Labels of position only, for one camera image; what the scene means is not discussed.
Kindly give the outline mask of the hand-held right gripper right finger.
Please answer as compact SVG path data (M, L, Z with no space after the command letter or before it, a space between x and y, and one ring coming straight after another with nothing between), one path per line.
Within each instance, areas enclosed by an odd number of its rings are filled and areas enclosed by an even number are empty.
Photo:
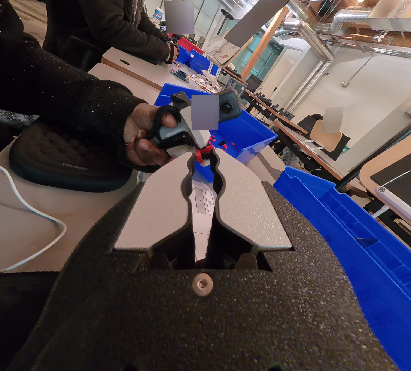
M210 168L218 223L253 251L290 250L291 241L259 177L220 148L211 152Z

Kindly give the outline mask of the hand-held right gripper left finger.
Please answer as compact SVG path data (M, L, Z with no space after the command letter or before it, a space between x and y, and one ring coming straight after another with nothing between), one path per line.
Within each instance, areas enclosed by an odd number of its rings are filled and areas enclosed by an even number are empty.
M176 247L194 238L192 175L194 154L187 152L153 173L143 184L119 236L117 251L152 252L158 247Z

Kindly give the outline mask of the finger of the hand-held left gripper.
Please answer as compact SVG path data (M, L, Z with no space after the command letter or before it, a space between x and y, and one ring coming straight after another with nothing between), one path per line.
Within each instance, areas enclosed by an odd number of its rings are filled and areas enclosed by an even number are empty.
M205 148L211 138L209 130L193 130L192 136L195 142L193 151Z

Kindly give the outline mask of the small red lego bracket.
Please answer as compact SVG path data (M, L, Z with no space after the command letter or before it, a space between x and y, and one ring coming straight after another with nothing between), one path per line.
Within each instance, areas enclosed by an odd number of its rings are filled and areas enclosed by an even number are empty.
M196 150L194 153L195 161L200 164L202 167L206 167L210 165L210 159L212 157L214 150L213 145L208 145L205 148Z

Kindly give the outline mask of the blue plastic bin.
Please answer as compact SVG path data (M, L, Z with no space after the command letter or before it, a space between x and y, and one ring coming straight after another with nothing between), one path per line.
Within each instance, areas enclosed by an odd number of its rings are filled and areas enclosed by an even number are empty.
M210 93L204 91L198 91L187 87L179 87L170 83L165 83L160 91L160 94L155 102L155 106L164 107L167 105L173 106L171 96L178 93L184 93L188 99L192 99L193 96L210 96ZM167 139L181 134L188 133L187 125L184 122L183 114L181 114L182 126L176 128L160 127L159 132L154 132L154 139L157 143L161 143ZM221 134L229 141L235 143L236 148L226 152L231 157L237 159L240 163L246 164L254 157L256 157L261 150L263 150L270 142L277 138L277 135L269 130L266 126L260 123L257 119L242 110L239 117L231 119L218 124L217 130L210 130L210 134ZM181 148L176 146L171 148L172 154L176 154L177 157L183 153L183 149L188 147L188 151L193 151L195 142L193 136L188 137L188 143L182 143ZM208 182L213 182L214 174L209 166L202 167L195 162L195 169L200 173Z

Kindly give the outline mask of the blue bin with black divider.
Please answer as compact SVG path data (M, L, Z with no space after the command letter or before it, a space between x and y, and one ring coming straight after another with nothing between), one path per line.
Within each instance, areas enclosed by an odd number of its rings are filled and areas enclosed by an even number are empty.
M410 250L332 182L286 166L273 186L327 241L376 337L410 370Z

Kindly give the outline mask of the lego instruction booklet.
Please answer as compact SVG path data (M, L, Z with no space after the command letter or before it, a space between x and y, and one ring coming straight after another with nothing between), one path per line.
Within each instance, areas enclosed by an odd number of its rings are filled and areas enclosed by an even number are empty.
M192 181L193 232L195 240L195 261L205 259L214 214L214 193L201 182Z

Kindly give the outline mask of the person's left hand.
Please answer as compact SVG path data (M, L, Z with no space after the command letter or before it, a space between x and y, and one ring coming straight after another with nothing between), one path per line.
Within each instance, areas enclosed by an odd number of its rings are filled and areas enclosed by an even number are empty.
M154 125L158 109L159 107L154 105L140 103L125 122L123 139L126 143L126 156L137 166L161 167L172 160L165 150L158 148L146 138Z

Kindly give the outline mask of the blue circuit board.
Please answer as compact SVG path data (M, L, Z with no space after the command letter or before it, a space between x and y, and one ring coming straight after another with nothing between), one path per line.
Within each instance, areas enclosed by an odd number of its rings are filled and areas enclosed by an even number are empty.
M172 70L170 71L170 73L171 73L173 76L177 77L178 79L184 81L184 82L187 83L187 84L188 84L188 83L190 82L190 80L191 80L191 77L190 77L186 72L184 72L184 71L182 71L182 70L180 70L180 69L178 69L178 70L172 69Z

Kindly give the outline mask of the row of small blue bins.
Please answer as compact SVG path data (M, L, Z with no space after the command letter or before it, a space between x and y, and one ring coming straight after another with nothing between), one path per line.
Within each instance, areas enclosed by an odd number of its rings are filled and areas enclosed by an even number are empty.
M199 52L195 47L188 49L184 45L179 46L179 56L176 61L204 76L206 76L211 64L210 60L203 55L203 52Z

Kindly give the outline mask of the red plastic bin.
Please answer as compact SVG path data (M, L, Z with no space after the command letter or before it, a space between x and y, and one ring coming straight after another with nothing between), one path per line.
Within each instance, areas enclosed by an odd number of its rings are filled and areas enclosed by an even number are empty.
M183 47L187 51L194 50L201 55L204 55L205 53L201 48L197 47L196 45L194 45L193 43L191 43L189 40L187 40L184 37L180 38L178 40L178 43L181 47Z

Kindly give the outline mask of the instruction booklet orange car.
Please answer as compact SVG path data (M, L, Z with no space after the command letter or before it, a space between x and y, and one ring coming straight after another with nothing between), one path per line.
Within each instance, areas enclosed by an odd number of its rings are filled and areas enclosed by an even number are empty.
M208 56L219 65L226 65L227 62L240 50L240 47L228 42L225 38L214 35L203 48Z

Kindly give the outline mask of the black office chair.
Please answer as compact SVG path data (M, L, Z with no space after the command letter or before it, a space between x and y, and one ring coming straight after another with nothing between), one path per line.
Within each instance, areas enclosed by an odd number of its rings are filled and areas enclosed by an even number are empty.
M247 78L246 82L247 82L246 90L250 91L251 93L255 93L258 90L258 88L261 86L263 81L257 76L255 76L254 74L251 74Z

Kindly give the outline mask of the row of black devices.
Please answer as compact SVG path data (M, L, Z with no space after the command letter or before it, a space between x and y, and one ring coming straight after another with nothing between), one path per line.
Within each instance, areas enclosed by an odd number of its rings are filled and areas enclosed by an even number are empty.
M294 114L292 114L292 113L290 113L290 112L288 112L288 111L285 111L284 108L278 108L279 105L274 105L270 99L266 98L265 94L261 94L261 93L259 92L259 93L256 94L256 96L257 96L257 98L258 98L260 101L262 101L265 105L269 106L269 109L271 109L271 110L273 110L274 112L278 113L279 115L287 118L288 120L291 121L291 120L295 117Z

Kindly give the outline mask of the black ribbed disc stand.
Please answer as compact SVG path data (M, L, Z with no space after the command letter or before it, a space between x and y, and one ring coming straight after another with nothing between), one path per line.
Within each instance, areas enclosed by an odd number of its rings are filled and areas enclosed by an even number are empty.
M223 26L224 26L224 24L225 24L225 22L226 22L227 20L229 20L229 21L233 21L233 20L234 20L234 17L233 17L227 10L225 10L225 9L221 9L221 14L224 16L224 19L223 19L223 21L222 21L222 23L221 23L221 25L220 25L220 27L219 27L219 29L218 29L218 31L217 31L217 36L220 35L220 33L221 33L222 29L223 29Z

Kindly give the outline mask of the light wooden chair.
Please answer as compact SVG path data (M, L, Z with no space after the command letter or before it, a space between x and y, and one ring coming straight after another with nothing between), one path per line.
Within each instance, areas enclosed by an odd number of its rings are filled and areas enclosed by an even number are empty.
M340 142L342 132L323 132L323 120L318 119L310 132L310 138L311 140L316 141L322 149L332 152Z

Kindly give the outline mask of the grey mesh office chair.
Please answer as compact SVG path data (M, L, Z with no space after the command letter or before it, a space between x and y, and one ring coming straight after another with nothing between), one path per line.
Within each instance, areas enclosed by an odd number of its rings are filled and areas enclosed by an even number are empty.
M6 110L0 110L0 123L3 126L25 130L39 117L36 115L24 115Z

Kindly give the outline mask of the wooden support post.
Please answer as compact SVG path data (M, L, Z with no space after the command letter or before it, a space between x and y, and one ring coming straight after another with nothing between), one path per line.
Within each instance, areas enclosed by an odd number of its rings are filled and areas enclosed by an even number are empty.
M281 22L285 18L285 15L289 12L287 6L284 6L280 11L276 13L273 17L267 31L263 35L262 39L256 46L254 52L252 53L251 57L249 58L245 68L241 72L241 77L245 80L249 74L251 73L252 69L256 65L257 61L259 60L260 56L264 52L265 48L269 44L270 39L274 36L275 31L279 28Z

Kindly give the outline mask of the silver air duct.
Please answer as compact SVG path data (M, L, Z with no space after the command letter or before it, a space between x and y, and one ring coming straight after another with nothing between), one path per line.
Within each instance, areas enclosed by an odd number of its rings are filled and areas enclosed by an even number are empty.
M349 7L337 11L331 23L309 24L303 19L284 19L280 28L299 33L323 61L334 55L319 35L334 35L344 24L367 24L375 31L410 33L410 0L380 0L373 8Z

